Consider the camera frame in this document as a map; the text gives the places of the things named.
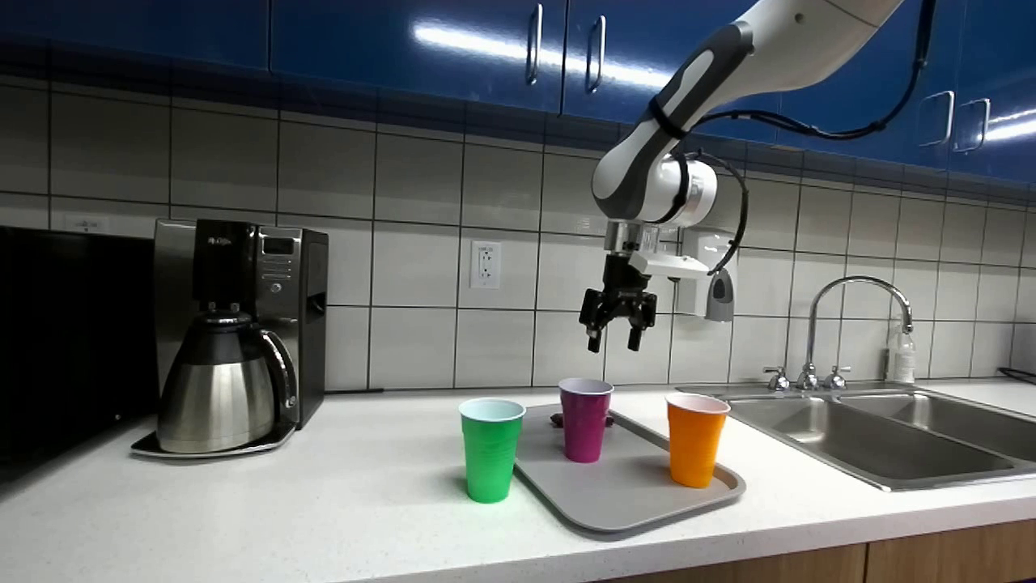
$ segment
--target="stainless steel sink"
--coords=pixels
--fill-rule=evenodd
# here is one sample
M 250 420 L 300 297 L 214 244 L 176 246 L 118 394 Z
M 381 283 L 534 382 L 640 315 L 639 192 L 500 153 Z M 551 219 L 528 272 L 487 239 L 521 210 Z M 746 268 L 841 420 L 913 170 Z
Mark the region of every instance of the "stainless steel sink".
M 904 411 L 875 416 L 866 409 L 877 409 L 877 402 L 841 404 L 821 394 L 780 394 L 733 402 L 733 419 L 877 490 L 932 490 L 1033 470 L 1025 459 L 899 420 Z
M 1005 457 L 1036 464 L 1036 420 L 967 404 L 960 400 L 908 389 L 908 392 L 841 392 L 838 404 L 913 423 L 951 440 L 966 440 Z

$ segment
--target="faucet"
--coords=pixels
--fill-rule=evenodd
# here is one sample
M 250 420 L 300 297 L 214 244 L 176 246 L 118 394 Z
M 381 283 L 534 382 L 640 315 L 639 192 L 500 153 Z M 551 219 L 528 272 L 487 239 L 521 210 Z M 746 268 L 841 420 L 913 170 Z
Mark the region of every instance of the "faucet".
M 911 300 L 908 300 L 908 296 L 904 296 L 898 284 L 892 284 L 892 283 L 883 283 L 883 280 L 875 280 L 875 277 L 841 277 L 841 280 L 836 280 L 836 283 L 830 283 L 830 284 L 824 284 L 824 287 L 816 293 L 816 297 L 813 297 L 813 309 L 810 309 L 810 337 L 807 337 L 807 363 L 803 363 L 803 374 L 800 374 L 797 389 L 821 389 L 821 378 L 816 378 L 816 368 L 813 368 L 816 309 L 821 309 L 821 297 L 824 297 L 827 293 L 833 293 L 833 287 L 838 287 L 838 284 L 848 284 L 848 283 L 871 283 L 871 284 L 892 293 L 892 296 L 899 300 L 899 309 L 904 309 L 904 333 L 913 332 Z

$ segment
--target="lower cabinet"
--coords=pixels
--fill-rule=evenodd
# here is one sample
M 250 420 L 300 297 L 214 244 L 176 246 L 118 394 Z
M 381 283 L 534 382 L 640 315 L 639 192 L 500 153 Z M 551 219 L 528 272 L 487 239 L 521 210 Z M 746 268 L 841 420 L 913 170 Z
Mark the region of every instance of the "lower cabinet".
M 645 572 L 621 583 L 1021 583 L 1029 576 L 1036 576 L 1036 522 Z

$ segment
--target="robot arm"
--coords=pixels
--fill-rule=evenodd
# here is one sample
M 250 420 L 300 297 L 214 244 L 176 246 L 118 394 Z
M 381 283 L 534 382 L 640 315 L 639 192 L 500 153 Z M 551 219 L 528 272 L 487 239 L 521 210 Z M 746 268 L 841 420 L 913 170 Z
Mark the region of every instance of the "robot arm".
M 585 293 L 581 322 L 591 351 L 604 328 L 625 315 L 627 347 L 654 324 L 651 277 L 707 277 L 698 259 L 645 255 L 654 224 L 694 228 L 715 198 L 715 172 L 675 160 L 671 149 L 714 107 L 769 90 L 797 90 L 838 71 L 899 7 L 899 0 L 757 0 L 733 26 L 698 48 L 651 99 L 645 119 L 610 149 L 593 174 L 593 198 L 610 228 L 607 287 Z

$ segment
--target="white countertop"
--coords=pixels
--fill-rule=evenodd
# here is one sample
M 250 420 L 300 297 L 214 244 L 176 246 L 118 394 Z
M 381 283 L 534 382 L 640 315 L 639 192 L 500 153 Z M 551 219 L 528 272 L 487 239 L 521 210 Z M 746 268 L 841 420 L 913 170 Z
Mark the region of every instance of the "white countertop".
M 932 389 L 1036 416 L 1036 387 Z M 593 542 L 520 481 L 500 504 L 463 495 L 463 400 L 327 400 L 282 449 L 216 464 L 129 457 L 153 430 L 140 423 L 0 500 L 0 579 L 604 579 L 1036 517 L 1036 474 L 880 492 L 728 420 L 720 459 L 747 483 L 738 504 Z M 665 392 L 620 392 L 616 409 L 665 433 Z

